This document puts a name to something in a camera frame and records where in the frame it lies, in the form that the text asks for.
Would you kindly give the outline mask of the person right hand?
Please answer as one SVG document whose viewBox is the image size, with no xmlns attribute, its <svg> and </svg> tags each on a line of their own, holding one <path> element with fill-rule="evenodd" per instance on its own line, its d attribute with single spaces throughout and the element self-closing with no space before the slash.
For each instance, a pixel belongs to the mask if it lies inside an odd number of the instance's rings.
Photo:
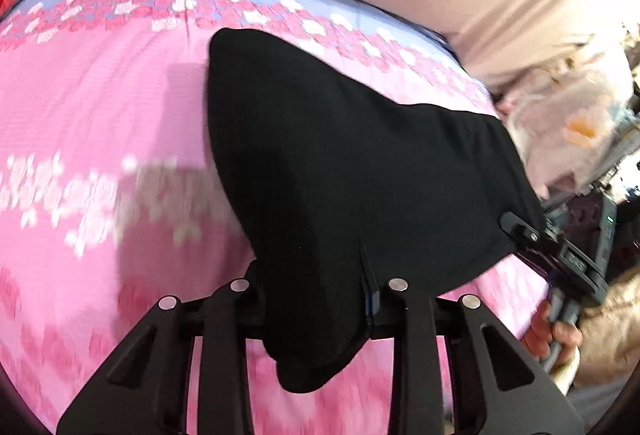
<svg viewBox="0 0 640 435">
<path fill-rule="evenodd" d="M 559 367 L 574 358 L 577 349 L 582 346 L 584 336 L 576 325 L 565 322 L 551 323 L 550 314 L 550 303 L 542 301 L 530 318 L 529 327 L 521 337 L 521 343 L 536 359 L 548 358 L 551 354 L 551 343 L 559 343 L 561 351 L 555 361 L 555 366 Z"/>
</svg>

